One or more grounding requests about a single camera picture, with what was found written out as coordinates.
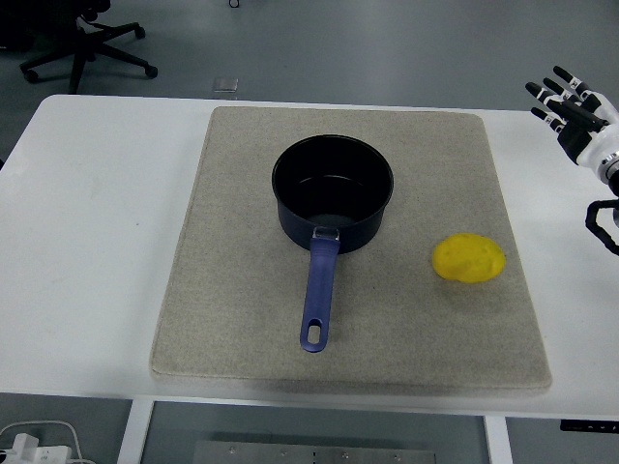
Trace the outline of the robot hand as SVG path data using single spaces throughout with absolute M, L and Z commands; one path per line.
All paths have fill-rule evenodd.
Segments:
M 556 66 L 557 80 L 528 82 L 526 91 L 542 106 L 531 113 L 557 134 L 557 141 L 575 164 L 597 169 L 618 151 L 618 108 L 584 80 Z

